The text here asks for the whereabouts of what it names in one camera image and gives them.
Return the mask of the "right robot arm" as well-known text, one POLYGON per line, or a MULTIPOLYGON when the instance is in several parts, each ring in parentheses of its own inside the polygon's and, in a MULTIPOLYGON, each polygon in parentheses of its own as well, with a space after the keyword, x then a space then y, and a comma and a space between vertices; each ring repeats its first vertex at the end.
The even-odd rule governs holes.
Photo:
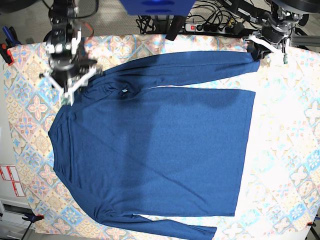
POLYGON ((45 53, 50 70, 41 73, 52 87, 58 91, 62 104, 73 105, 75 93, 86 87, 90 78, 102 74, 97 67, 97 60, 89 58, 85 50, 86 40, 82 37, 82 26, 88 27, 91 37, 94 30, 83 21, 92 17, 99 10, 99 1, 95 1, 92 13, 79 16, 79 7, 75 0, 55 0, 48 7, 52 29, 45 39, 45 53))

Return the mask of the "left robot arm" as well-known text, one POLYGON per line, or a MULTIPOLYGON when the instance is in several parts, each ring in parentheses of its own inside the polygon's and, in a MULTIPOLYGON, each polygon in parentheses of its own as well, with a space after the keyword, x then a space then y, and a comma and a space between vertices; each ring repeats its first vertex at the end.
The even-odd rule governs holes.
POLYGON ((266 22, 262 29, 250 34, 246 40, 252 42, 248 50, 255 61, 262 60, 268 54, 279 54, 283 62, 288 62, 288 48, 294 46, 319 47, 318 35, 295 35, 296 25, 309 14, 320 12, 318 0, 273 0, 271 13, 264 13, 266 22))

